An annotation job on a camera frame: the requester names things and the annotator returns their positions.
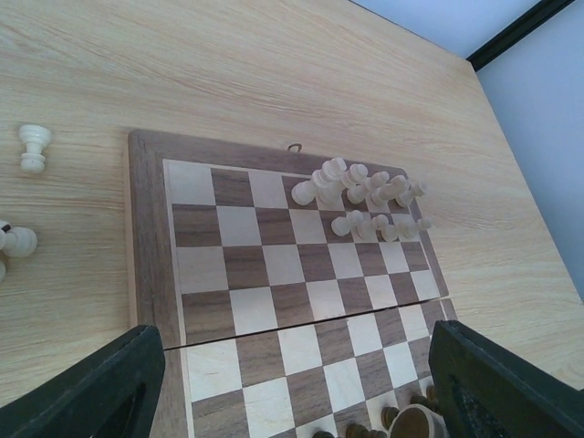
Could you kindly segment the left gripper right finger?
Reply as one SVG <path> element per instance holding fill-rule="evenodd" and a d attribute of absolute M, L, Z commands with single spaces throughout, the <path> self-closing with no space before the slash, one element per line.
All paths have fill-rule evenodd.
<path fill-rule="evenodd" d="M 433 328 L 429 365 L 452 437 L 581 437 L 583 392 L 456 320 Z"/>

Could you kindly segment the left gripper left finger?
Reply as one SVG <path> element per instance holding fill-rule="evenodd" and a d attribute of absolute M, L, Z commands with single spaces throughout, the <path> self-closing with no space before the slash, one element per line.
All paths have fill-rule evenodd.
<path fill-rule="evenodd" d="M 159 330 L 139 325 L 1 408 L 3 437 L 148 437 L 162 389 Z"/>

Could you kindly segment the light knight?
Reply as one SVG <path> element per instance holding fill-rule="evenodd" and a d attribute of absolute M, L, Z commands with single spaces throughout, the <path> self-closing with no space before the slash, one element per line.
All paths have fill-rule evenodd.
<path fill-rule="evenodd" d="M 411 182 L 410 187 L 403 193 L 399 194 L 395 201 L 402 207 L 407 208 L 417 198 L 426 195 L 428 187 L 425 182 Z"/>

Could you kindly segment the light wooden chess piece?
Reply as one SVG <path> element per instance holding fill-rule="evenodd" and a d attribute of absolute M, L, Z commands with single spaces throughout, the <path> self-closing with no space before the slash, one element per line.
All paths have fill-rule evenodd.
<path fill-rule="evenodd" d="M 362 183 L 347 190 L 347 198 L 352 204 L 363 202 L 368 193 L 375 191 L 388 182 L 390 175 L 383 172 L 376 172 L 371 177 L 367 177 Z"/>

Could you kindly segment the light king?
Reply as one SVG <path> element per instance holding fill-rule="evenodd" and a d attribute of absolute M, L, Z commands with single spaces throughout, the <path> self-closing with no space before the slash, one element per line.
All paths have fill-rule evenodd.
<path fill-rule="evenodd" d="M 313 172 L 312 181 L 318 188 L 317 195 L 322 203 L 332 204 L 335 202 L 335 195 L 332 194 L 332 189 L 346 170 L 345 161 L 340 157 L 336 157 L 325 161 L 319 170 Z"/>

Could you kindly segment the light rook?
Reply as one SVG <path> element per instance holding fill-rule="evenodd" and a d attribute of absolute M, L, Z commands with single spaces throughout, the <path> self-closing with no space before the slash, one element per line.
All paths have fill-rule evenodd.
<path fill-rule="evenodd" d="M 26 148 L 21 154 L 21 169 L 27 173 L 41 173 L 46 162 L 43 150 L 51 142 L 51 131 L 39 125 L 25 124 L 19 128 L 18 135 Z"/>

